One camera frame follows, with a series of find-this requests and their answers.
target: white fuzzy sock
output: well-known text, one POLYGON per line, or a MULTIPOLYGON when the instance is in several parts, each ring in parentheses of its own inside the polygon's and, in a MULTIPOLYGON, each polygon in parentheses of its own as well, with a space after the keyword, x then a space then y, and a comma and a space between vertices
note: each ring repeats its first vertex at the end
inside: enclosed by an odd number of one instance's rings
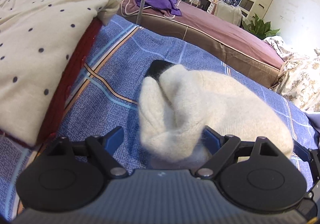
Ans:
POLYGON ((212 71, 175 65, 145 77, 139 99, 140 141, 155 168, 197 169, 210 154, 199 142, 205 125, 243 141, 266 136, 288 158, 293 141, 276 113, 247 87, 212 71))

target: screw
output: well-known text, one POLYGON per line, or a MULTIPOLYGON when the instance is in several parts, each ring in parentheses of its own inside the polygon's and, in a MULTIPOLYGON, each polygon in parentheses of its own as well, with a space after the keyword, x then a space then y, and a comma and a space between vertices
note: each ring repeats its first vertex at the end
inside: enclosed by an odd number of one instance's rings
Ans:
POLYGON ((198 174, 202 177, 209 177, 209 176, 213 175, 213 170, 211 170, 209 168, 201 168, 198 170, 198 174))
POLYGON ((110 170, 110 173, 114 176, 123 176, 127 173, 127 171, 124 168, 115 167, 110 170))

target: floral blanket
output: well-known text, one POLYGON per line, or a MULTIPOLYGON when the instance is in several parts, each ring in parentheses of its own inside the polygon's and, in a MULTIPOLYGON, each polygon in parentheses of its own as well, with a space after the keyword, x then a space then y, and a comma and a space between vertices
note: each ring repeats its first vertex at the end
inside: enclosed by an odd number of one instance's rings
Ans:
POLYGON ((285 61, 278 84, 271 89, 292 101, 298 108, 320 112, 320 52, 302 54, 289 48, 280 36, 264 39, 285 61))

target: white cabinet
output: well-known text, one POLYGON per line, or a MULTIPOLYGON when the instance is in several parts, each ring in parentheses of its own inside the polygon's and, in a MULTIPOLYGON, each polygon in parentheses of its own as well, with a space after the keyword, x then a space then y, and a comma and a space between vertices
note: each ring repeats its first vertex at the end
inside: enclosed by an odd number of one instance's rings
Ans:
POLYGON ((210 6, 208 7, 207 13, 214 14, 214 11, 216 10, 217 3, 215 3, 215 0, 208 0, 211 2, 210 6))
POLYGON ((253 20, 255 14, 263 19, 271 2, 272 0, 241 0, 239 7, 248 20, 253 20))

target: blue gripper part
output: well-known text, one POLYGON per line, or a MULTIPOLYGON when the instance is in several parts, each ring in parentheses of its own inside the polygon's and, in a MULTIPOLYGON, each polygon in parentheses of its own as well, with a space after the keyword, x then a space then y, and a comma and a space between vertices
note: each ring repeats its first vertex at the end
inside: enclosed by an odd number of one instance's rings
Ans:
POLYGON ((222 146, 219 137, 208 126, 205 126, 202 131, 201 141, 212 155, 214 155, 222 146))
POLYGON ((122 127, 118 126, 111 130, 105 136, 106 142, 104 149, 110 154, 113 155, 119 146, 123 143, 124 140, 124 130, 122 127))

